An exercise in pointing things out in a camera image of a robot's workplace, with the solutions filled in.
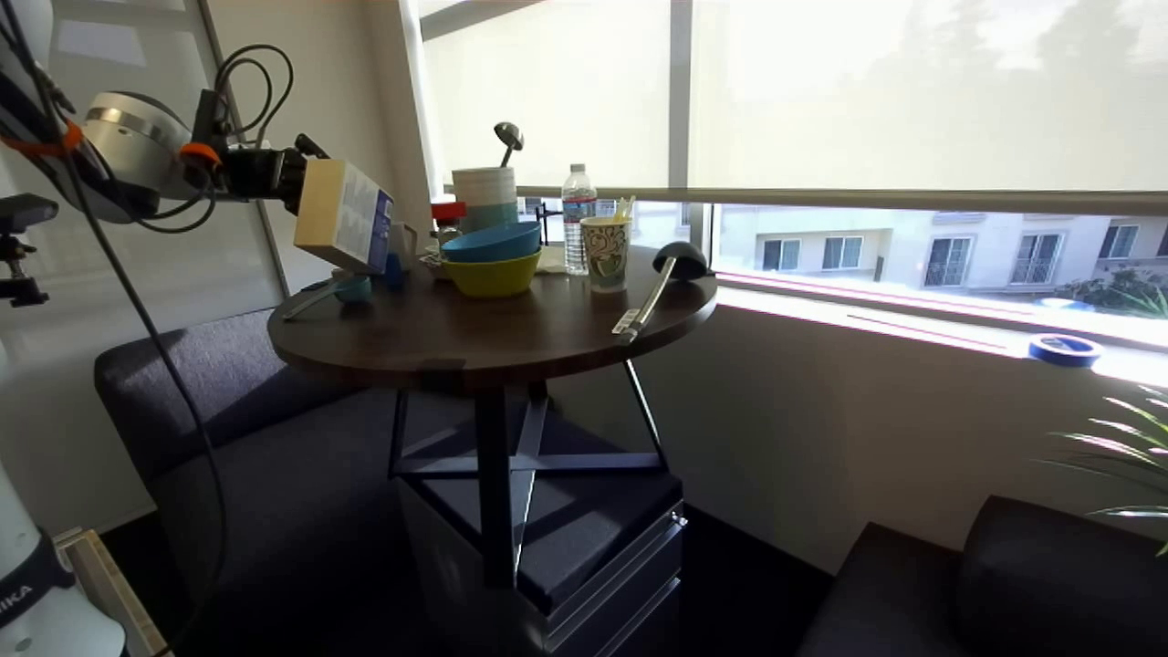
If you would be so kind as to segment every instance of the bottle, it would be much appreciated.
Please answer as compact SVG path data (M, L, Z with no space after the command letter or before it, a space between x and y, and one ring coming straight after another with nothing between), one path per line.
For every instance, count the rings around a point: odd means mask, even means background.
M569 169L562 183L562 267L567 273L589 273L581 218L596 214L596 186L584 165Z

